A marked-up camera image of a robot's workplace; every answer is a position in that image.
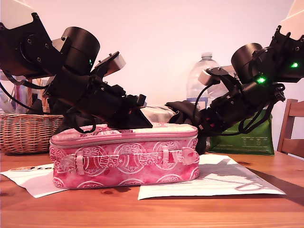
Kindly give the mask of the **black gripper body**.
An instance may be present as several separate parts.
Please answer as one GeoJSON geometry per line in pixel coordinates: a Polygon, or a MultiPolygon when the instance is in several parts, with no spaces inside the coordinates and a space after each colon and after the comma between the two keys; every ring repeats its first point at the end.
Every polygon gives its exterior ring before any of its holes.
{"type": "Polygon", "coordinates": [[[199,112],[201,128],[230,128],[246,118],[244,92],[233,89],[213,100],[210,107],[199,112]]]}
{"type": "Polygon", "coordinates": [[[102,119],[108,125],[108,120],[117,112],[143,108],[145,99],[142,94],[127,95],[119,85],[109,86],[90,79],[83,97],[83,112],[102,119]]]}

